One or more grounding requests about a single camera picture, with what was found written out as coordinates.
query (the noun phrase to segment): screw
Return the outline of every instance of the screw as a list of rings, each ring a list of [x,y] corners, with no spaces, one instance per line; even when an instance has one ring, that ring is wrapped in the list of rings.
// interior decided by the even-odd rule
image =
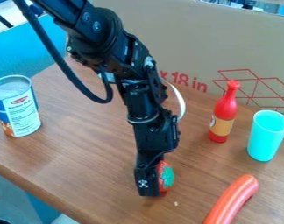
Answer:
[[[85,12],[83,15],[82,15],[82,21],[87,23],[88,21],[91,20],[91,16],[90,16],[90,13],[88,12]]]
[[[98,21],[95,21],[92,25],[92,29],[94,32],[99,32],[102,29],[102,26]]]

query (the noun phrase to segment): wooden table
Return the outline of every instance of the wooden table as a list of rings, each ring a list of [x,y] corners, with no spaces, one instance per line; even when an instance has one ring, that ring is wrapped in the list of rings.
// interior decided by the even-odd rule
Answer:
[[[67,61],[103,93],[89,69]],[[239,106],[228,142],[213,143],[207,131],[216,97],[179,87],[188,112],[180,123],[180,146],[167,155],[175,184],[165,197],[145,198],[134,185],[136,147],[120,97],[108,105],[94,103],[57,66],[33,82],[43,126],[20,138],[5,136],[0,127],[0,174],[80,223],[199,224],[222,191],[246,172],[258,178],[260,189],[234,222],[284,223],[284,143],[269,163],[247,155],[254,109]]]

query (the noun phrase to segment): red box diagram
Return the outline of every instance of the red box diagram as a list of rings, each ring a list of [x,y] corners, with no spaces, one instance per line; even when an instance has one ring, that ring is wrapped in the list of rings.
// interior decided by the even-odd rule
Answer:
[[[250,69],[220,70],[222,79],[213,80],[223,92],[230,79],[240,81],[238,99],[244,99],[246,105],[263,109],[284,109],[284,82],[277,77],[258,77]]]

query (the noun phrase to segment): bottle cap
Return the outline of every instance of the bottle cap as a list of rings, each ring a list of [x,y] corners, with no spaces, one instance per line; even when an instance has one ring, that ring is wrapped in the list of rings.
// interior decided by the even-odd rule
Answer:
[[[229,80],[227,81],[227,87],[230,89],[238,89],[240,88],[240,83],[237,80]]]

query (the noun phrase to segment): tin can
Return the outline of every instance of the tin can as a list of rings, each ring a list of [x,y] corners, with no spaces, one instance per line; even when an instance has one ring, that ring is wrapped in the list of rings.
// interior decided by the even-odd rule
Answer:
[[[41,126],[32,81],[23,75],[0,78],[0,122],[11,137],[30,135]]]

